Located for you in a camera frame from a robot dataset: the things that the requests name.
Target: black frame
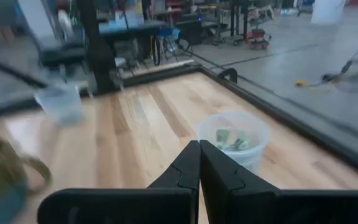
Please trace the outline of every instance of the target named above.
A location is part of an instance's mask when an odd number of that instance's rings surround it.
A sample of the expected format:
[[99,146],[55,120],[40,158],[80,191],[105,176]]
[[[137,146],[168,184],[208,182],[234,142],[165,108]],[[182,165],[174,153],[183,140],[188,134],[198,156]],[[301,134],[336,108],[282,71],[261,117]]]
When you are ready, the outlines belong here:
[[[313,141],[323,149],[328,150],[329,152],[335,154],[338,158],[344,160],[348,164],[358,169],[358,154],[354,153],[348,146],[342,144],[341,142],[333,139],[330,136],[320,133],[317,129],[307,125],[304,121],[288,114],[287,112],[281,110],[280,108],[277,108],[271,103],[263,100],[261,97],[251,93],[250,91],[247,91],[246,89],[239,87],[238,85],[236,85],[237,73],[234,69],[232,70],[233,71],[229,73],[221,73],[218,75],[213,73],[211,70],[202,67],[200,64],[196,62],[190,62],[177,67],[127,78],[124,80],[124,87],[132,87],[132,86],[147,84],[147,83],[178,77],[181,75],[186,75],[194,72],[202,73],[207,77],[209,77],[210,79],[216,81],[220,85],[224,86],[228,90],[231,90],[237,96],[253,104],[258,109],[267,113],[272,118],[281,122],[285,126],[288,126],[292,130],[308,138],[310,141]],[[112,81],[108,80],[108,82],[110,82],[108,85],[106,85],[106,82],[97,83],[98,85],[102,84],[103,87],[108,86],[109,88],[107,90],[105,89],[103,92],[94,93],[94,96],[120,91],[119,88],[112,83]],[[88,97],[88,93],[86,91],[82,91],[80,94],[81,97]],[[34,99],[28,99],[21,102],[17,102],[16,104],[7,106],[5,108],[0,108],[0,114],[15,113],[29,108],[36,108],[38,106],[39,105],[35,102]]]

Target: workbench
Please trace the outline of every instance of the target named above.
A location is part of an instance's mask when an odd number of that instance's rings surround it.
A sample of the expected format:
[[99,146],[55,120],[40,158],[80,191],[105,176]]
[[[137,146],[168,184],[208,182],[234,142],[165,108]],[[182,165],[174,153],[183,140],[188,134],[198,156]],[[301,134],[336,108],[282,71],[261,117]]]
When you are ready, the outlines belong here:
[[[124,83],[124,91],[84,98],[86,118],[76,126],[58,128],[38,108],[0,116],[0,136],[19,153],[39,157],[53,175],[16,223],[35,223],[40,202],[56,190],[148,186],[196,139],[199,122],[227,111],[250,113],[269,126],[259,176],[276,187],[358,189],[358,171],[245,101],[233,82],[193,62],[138,72]],[[199,223],[207,223],[202,195]]]

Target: clear plastic bowl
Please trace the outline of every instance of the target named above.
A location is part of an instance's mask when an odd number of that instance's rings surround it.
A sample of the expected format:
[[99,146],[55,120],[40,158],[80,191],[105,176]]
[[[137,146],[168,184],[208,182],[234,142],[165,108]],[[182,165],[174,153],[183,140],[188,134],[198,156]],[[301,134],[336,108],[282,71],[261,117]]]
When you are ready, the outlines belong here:
[[80,93],[75,85],[48,87],[38,91],[35,100],[57,125],[76,124],[84,118]]
[[269,128],[260,119],[248,113],[230,112],[212,115],[200,122],[197,128],[198,140],[207,140],[216,147],[216,131],[230,131],[228,144],[236,141],[239,132],[244,132],[249,140],[249,148],[243,151],[222,150],[231,159],[246,169],[257,173],[265,146],[269,141]]

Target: wooden tabletop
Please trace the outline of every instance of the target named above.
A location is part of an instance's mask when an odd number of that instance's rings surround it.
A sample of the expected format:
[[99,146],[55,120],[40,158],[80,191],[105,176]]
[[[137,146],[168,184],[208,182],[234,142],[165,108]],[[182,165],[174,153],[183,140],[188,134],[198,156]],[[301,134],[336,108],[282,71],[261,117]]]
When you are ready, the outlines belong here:
[[[83,101],[86,119],[54,126],[42,111],[0,117],[0,136],[49,166],[52,185],[29,199],[18,223],[35,223],[39,203],[69,187],[144,188],[192,139],[198,123],[245,111],[270,127],[259,175],[282,189],[358,189],[358,172],[200,73]],[[200,194],[200,223],[207,223]]]

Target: concrete floor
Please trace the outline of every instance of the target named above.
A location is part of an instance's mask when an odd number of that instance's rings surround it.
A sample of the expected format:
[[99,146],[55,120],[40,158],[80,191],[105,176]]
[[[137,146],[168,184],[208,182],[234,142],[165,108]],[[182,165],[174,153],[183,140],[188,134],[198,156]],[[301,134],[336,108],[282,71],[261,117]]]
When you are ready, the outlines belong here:
[[[358,93],[337,88],[317,93],[295,87],[298,80],[316,83],[324,73],[337,73],[358,51],[358,8],[346,8],[342,22],[336,26],[313,25],[310,19],[309,14],[278,16],[276,21],[261,25],[273,36],[267,50],[251,50],[245,44],[198,45],[193,48],[197,55],[193,58],[214,72],[235,68],[244,77],[239,80],[240,86],[322,133],[358,148]],[[60,82],[57,75],[37,66],[37,52],[28,40],[2,48],[0,59],[42,80]],[[79,71],[74,79],[84,79],[83,73]],[[7,99],[19,100],[20,92],[31,90],[0,73],[0,105]]]

